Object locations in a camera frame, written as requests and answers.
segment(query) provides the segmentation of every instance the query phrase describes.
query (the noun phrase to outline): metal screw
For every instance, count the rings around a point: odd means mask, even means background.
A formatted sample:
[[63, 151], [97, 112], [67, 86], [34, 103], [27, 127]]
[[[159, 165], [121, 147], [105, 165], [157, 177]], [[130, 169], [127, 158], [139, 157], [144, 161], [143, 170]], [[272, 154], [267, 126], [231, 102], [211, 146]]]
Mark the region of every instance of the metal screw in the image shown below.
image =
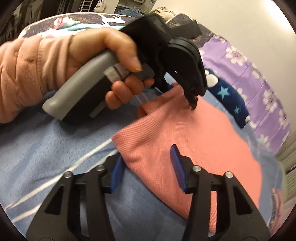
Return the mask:
[[98, 166], [96, 167], [96, 170], [97, 170], [98, 172], [102, 172], [102, 171], [105, 170], [105, 167], [104, 167], [104, 165], [98, 165]]
[[232, 172], [226, 172], [225, 176], [227, 176], [228, 178], [233, 178], [233, 173]]
[[64, 177], [65, 178], [69, 178], [69, 177], [71, 177], [72, 176], [72, 172], [65, 172], [64, 173]]
[[200, 172], [200, 171], [202, 170], [202, 168], [201, 168], [200, 166], [193, 166], [193, 167], [192, 167], [192, 170], [193, 170], [194, 172]]

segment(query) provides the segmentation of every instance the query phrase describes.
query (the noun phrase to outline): purple bedsheet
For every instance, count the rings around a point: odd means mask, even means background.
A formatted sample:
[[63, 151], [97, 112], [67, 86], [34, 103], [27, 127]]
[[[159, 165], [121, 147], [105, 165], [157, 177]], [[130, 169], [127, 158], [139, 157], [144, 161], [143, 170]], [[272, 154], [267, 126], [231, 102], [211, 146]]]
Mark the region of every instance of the purple bedsheet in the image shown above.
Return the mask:
[[290, 124], [276, 93], [244, 54], [222, 37], [211, 38], [200, 48], [205, 67], [234, 87], [250, 113], [249, 125], [257, 138], [276, 153], [290, 133]]

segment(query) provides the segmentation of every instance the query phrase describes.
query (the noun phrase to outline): blue bedding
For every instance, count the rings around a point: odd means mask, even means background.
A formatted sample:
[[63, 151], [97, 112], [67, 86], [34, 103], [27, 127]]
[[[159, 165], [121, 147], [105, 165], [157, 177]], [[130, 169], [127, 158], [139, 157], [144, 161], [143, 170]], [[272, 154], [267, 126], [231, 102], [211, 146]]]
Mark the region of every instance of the blue bedding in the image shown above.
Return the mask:
[[[12, 123], [0, 126], [0, 203], [23, 235], [63, 172], [87, 172], [115, 154], [111, 136], [135, 121], [137, 106], [155, 96], [154, 90], [146, 89], [129, 104], [118, 110], [104, 109], [79, 127], [48, 116], [42, 110], [42, 103], [26, 109]], [[275, 157], [258, 144], [249, 125], [240, 129], [209, 91], [204, 99], [226, 113], [260, 163], [263, 183], [259, 211], [268, 225], [272, 215], [271, 189], [281, 190], [282, 182]], [[106, 202], [116, 240], [177, 241], [182, 238], [186, 220], [158, 200], [128, 168], [117, 190], [112, 195], [106, 194]], [[82, 230], [87, 235], [85, 225], [82, 224]]]

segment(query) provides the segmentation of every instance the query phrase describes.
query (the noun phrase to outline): salmon colored garment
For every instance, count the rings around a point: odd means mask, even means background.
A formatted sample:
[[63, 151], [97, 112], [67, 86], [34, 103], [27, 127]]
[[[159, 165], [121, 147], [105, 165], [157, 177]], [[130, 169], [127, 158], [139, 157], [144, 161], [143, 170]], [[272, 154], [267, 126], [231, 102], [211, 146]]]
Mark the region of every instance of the salmon colored garment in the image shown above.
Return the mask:
[[[178, 186], [170, 160], [170, 147], [210, 173], [232, 171], [255, 205], [259, 205], [261, 170], [248, 145], [238, 136], [228, 117], [199, 97], [197, 108], [189, 104], [178, 85], [145, 103], [141, 118], [112, 138], [127, 166], [165, 204], [187, 218], [192, 195]], [[210, 232], [215, 233], [217, 199], [211, 195]]]
[[71, 37], [32, 36], [0, 46], [0, 123], [12, 121], [23, 108], [65, 83]]

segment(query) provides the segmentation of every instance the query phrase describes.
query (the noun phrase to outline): pink sleeve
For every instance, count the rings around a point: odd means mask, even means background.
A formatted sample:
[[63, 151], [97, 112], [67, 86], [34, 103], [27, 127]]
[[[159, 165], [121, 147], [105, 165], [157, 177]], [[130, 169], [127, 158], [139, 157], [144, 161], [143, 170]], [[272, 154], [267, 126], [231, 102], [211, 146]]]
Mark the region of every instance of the pink sleeve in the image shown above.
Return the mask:
[[0, 123], [12, 121], [66, 81], [71, 36], [16, 39], [0, 46]]

